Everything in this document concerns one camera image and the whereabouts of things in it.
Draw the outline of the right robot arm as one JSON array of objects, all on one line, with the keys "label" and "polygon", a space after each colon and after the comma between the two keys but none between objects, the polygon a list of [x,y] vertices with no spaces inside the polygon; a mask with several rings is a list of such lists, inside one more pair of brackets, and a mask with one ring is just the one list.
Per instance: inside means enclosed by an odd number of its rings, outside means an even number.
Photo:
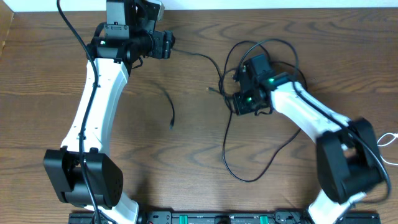
[{"label": "right robot arm", "polygon": [[391,182],[371,123],[349,119],[319,102],[295,74],[277,73],[264,54],[243,62],[234,75],[238,115],[269,108],[293,121],[315,143],[321,187],[307,210],[312,223],[336,223],[378,184]]}]

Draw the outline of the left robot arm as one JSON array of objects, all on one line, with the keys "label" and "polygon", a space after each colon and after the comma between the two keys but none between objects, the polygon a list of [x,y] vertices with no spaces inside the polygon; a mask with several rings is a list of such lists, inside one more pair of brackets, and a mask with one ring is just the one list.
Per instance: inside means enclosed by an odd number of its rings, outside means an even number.
[{"label": "left robot arm", "polygon": [[139,204],[123,190],[121,169],[109,143],[121,93],[143,59],[170,57],[175,37],[155,29],[161,1],[107,1],[106,20],[89,43],[86,82],[72,126],[57,150],[47,150],[44,168],[63,203],[93,212],[86,223],[145,223]]}]

